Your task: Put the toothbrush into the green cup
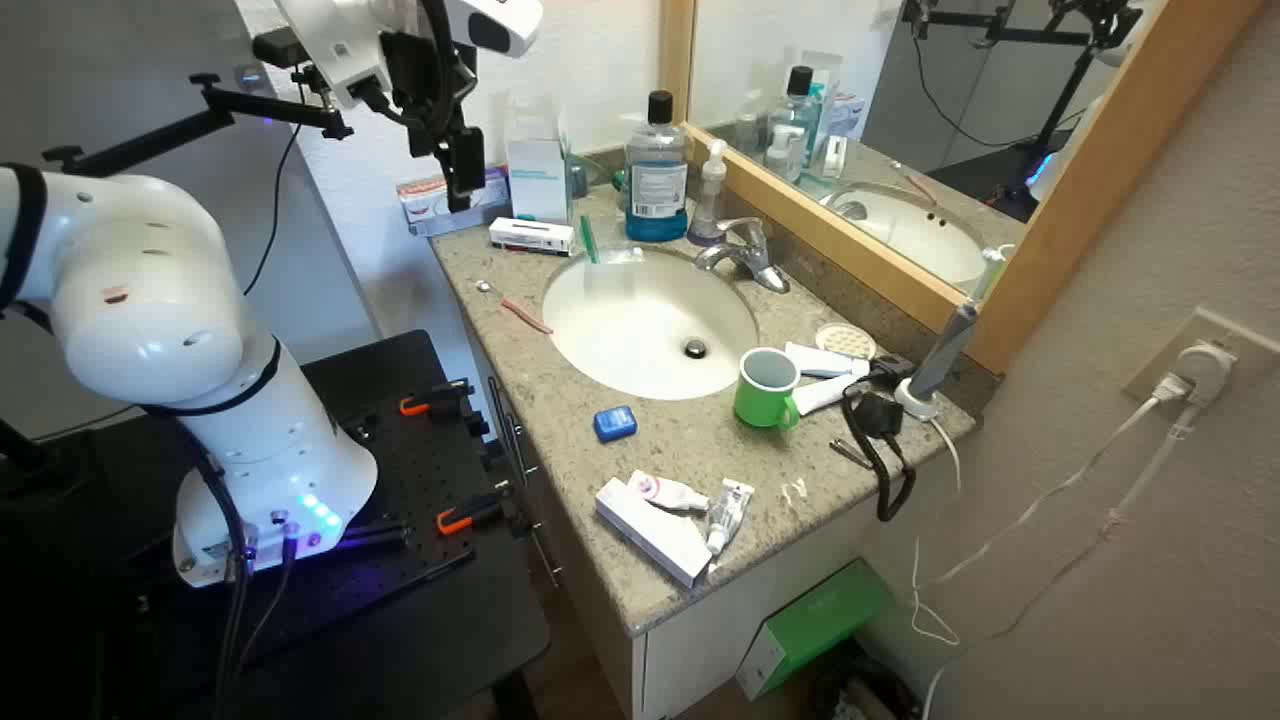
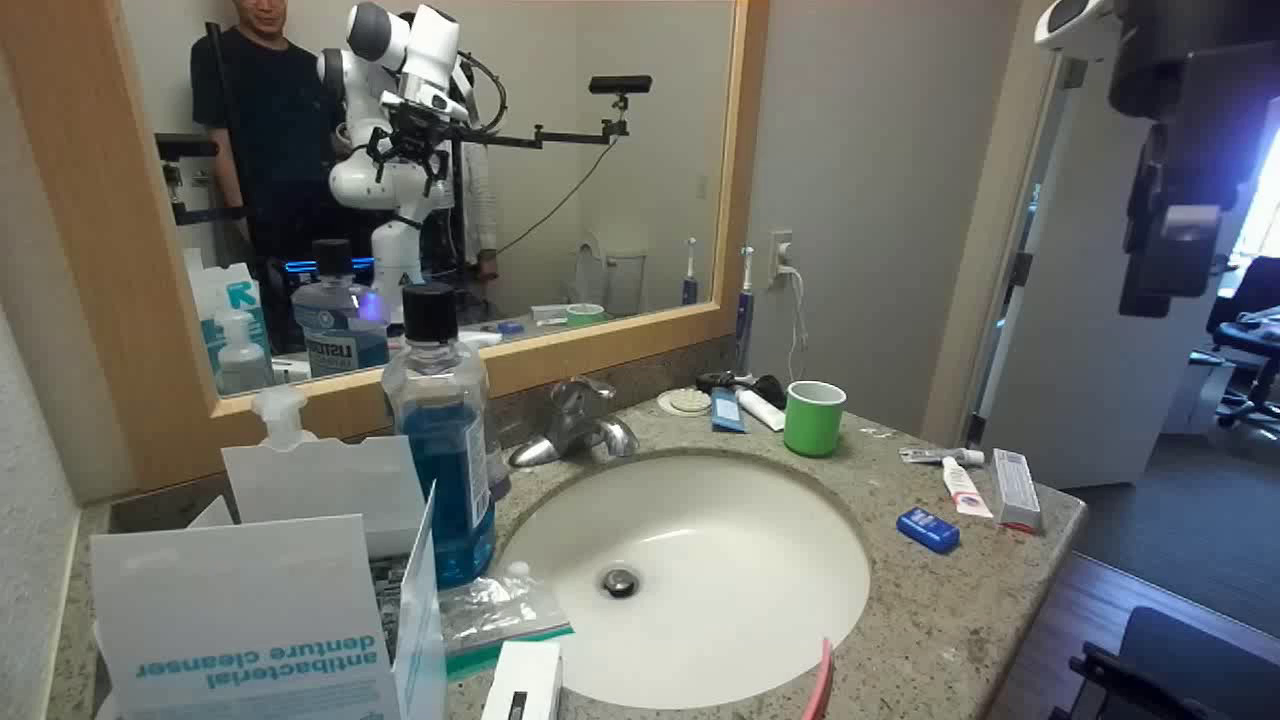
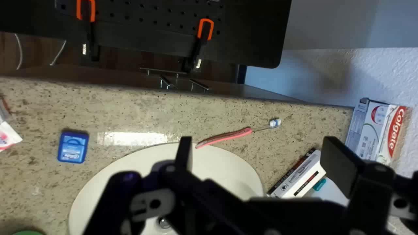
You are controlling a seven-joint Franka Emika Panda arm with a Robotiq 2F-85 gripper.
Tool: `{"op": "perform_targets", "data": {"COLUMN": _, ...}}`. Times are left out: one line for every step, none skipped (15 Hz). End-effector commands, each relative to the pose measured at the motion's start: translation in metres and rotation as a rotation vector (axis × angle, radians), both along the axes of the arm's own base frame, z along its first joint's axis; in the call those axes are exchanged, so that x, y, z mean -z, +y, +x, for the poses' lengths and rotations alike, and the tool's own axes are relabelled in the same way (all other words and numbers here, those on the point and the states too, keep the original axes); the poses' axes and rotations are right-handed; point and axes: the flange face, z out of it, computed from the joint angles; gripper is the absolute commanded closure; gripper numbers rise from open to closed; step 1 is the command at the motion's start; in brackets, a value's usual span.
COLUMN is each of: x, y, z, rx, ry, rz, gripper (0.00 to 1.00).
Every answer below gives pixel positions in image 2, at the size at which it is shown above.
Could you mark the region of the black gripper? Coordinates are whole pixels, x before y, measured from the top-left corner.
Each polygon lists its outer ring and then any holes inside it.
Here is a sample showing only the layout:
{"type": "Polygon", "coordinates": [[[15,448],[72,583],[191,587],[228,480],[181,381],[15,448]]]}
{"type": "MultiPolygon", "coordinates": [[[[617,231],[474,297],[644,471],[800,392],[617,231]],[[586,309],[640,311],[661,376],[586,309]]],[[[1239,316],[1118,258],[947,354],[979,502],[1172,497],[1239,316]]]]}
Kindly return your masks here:
{"type": "Polygon", "coordinates": [[[1181,187],[1165,125],[1149,129],[1129,190],[1118,311],[1160,319],[1209,293],[1225,209],[1181,187]]]}

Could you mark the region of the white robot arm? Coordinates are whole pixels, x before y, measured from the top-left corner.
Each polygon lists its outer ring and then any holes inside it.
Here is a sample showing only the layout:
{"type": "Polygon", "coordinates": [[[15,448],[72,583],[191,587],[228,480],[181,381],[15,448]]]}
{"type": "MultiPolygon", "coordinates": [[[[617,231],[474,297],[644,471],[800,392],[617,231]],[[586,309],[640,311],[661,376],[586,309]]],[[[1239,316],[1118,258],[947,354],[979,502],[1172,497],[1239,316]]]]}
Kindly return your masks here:
{"type": "Polygon", "coordinates": [[[1225,220],[1269,155],[1280,0],[1053,0],[1033,45],[1110,62],[1106,109],[1149,125],[1118,311],[1154,319],[1204,297],[1225,220]]]}

